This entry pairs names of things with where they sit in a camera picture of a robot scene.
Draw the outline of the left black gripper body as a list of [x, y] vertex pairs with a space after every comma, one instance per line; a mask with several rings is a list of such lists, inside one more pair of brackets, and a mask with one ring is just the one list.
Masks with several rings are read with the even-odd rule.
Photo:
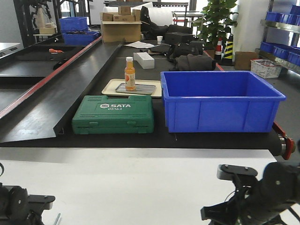
[[0, 186], [0, 223], [2, 225], [42, 225], [42, 213], [50, 210], [53, 195], [29, 195], [21, 186]]

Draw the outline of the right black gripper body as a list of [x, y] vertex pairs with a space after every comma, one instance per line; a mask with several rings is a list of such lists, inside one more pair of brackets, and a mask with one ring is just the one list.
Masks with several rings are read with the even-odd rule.
[[209, 220], [210, 225], [266, 225], [250, 212], [246, 213], [246, 199], [251, 189], [258, 185], [258, 172], [252, 167], [221, 164], [217, 168], [220, 180], [229, 180], [234, 186], [229, 200], [201, 208], [201, 219]]

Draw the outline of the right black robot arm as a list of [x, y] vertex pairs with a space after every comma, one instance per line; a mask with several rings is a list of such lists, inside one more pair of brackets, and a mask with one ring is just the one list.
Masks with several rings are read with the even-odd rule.
[[232, 197], [204, 206], [201, 219], [211, 225], [284, 225], [280, 214], [288, 210], [297, 220], [292, 206], [300, 203], [300, 167], [280, 162], [266, 165], [262, 178], [257, 170], [246, 166], [222, 164], [217, 177], [234, 186]]

